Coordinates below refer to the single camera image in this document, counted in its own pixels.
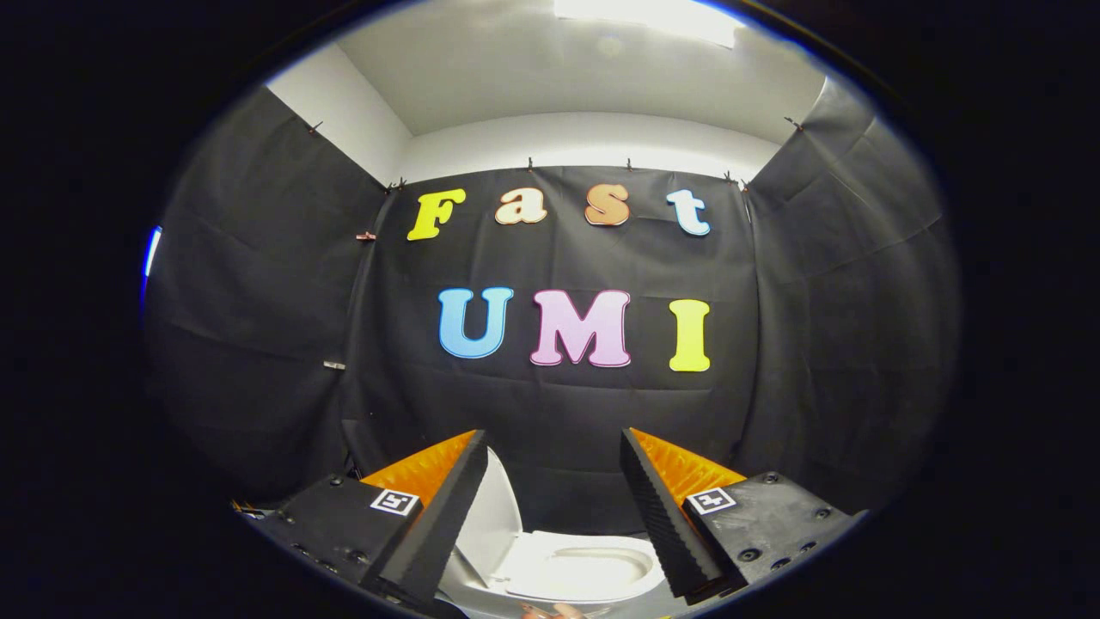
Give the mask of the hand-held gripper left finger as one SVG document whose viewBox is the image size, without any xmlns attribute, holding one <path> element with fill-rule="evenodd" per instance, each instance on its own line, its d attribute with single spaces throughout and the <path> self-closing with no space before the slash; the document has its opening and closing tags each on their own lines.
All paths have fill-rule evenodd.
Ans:
<svg viewBox="0 0 1100 619">
<path fill-rule="evenodd" d="M 261 537 L 327 579 L 397 604 L 429 604 L 488 465 L 472 430 L 354 480 L 330 475 L 272 509 Z"/>
</svg>

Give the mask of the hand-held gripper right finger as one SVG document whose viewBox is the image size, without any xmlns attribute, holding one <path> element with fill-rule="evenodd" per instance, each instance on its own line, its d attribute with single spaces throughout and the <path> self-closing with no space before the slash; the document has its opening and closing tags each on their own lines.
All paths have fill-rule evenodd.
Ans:
<svg viewBox="0 0 1100 619">
<path fill-rule="evenodd" d="M 767 471 L 743 475 L 625 428 L 620 467 L 673 596 L 740 594 L 812 561 L 867 518 Z"/>
</svg>

